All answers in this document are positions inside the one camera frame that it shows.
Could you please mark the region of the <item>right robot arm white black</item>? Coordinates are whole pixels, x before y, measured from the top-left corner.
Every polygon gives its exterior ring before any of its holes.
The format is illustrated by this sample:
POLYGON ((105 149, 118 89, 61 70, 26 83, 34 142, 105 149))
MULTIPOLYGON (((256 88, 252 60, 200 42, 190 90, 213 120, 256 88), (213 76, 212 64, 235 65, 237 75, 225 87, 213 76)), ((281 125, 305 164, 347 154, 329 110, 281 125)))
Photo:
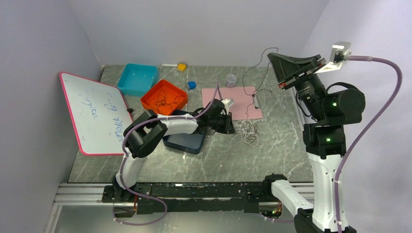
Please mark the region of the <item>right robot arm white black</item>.
POLYGON ((346 153, 344 125, 361 122, 365 96, 343 82, 341 91, 329 93, 317 76, 326 65, 320 55, 296 58, 271 52, 267 56, 279 88, 295 88, 314 119, 304 124, 303 141, 313 172, 315 203, 302 197, 280 174, 265 177, 262 195, 268 201, 278 199, 293 214, 298 233, 353 233, 339 205, 341 188, 336 176, 346 153))

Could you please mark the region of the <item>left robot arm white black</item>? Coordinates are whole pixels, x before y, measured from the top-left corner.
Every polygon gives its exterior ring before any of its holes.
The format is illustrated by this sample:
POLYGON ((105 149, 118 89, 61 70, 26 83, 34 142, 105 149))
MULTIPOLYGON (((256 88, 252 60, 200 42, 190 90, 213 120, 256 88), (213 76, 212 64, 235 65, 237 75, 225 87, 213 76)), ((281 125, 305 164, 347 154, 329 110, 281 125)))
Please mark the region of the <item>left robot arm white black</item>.
POLYGON ((130 201, 143 160, 150 155, 161 140, 175 134, 200 134, 213 129, 218 133, 234 133, 230 107, 232 99, 213 99, 205 108, 183 115, 159 115, 145 111, 123 133, 124 152, 119 171, 112 181, 113 200, 130 201))

